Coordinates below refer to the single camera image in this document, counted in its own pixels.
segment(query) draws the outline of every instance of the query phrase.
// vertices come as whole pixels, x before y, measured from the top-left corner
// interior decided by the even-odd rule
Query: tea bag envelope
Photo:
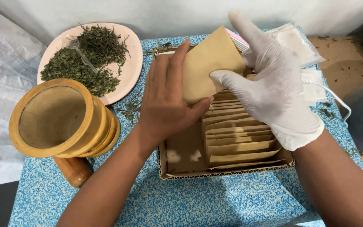
[[[224,26],[208,35],[191,49],[183,64],[183,97],[187,104],[210,97],[225,89],[212,80],[209,74],[215,70],[230,70],[242,74],[245,64]]]

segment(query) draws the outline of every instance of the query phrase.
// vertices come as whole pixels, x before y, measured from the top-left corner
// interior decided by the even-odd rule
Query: white cable
[[[328,87],[326,86],[323,86],[321,84],[317,84],[315,82],[312,82],[310,80],[307,80],[307,79],[302,79],[302,83],[303,84],[315,84],[315,85],[318,85],[319,87],[321,88],[324,88],[326,91],[328,91],[340,104],[341,106],[344,106],[347,110],[348,110],[348,114],[347,116],[345,116],[343,118],[343,121],[344,121],[344,124],[345,126],[348,128],[348,123],[346,122],[346,120],[348,119],[348,117],[351,115],[351,109],[349,106],[347,106],[336,94],[334,94],[334,92],[332,90],[330,90]]]

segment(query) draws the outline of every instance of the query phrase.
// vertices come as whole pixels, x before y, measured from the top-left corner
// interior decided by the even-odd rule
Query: white wall
[[[309,36],[345,35],[363,23],[363,0],[0,0],[0,13],[44,44],[78,23],[113,22],[140,39],[208,34],[241,9],[260,28],[291,22]]]

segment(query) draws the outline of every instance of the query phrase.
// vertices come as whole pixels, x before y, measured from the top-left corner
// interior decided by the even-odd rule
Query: wooden pestle
[[[73,187],[82,187],[92,175],[91,169],[81,157],[59,158],[53,156],[53,159]]]

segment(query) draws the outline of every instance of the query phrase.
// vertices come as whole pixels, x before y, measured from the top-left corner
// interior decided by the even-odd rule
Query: hand
[[[185,40],[173,55],[159,55],[146,77],[136,127],[157,145],[196,122],[208,111],[213,99],[202,99],[191,108],[183,100],[183,63],[189,48],[190,41]]]
[[[243,52],[242,58],[257,75],[254,81],[227,70],[210,76],[228,87],[251,116],[268,124],[285,149],[294,151],[315,140],[324,124],[305,102],[296,53],[262,33],[240,13],[229,12],[228,18],[249,43],[250,50]]]

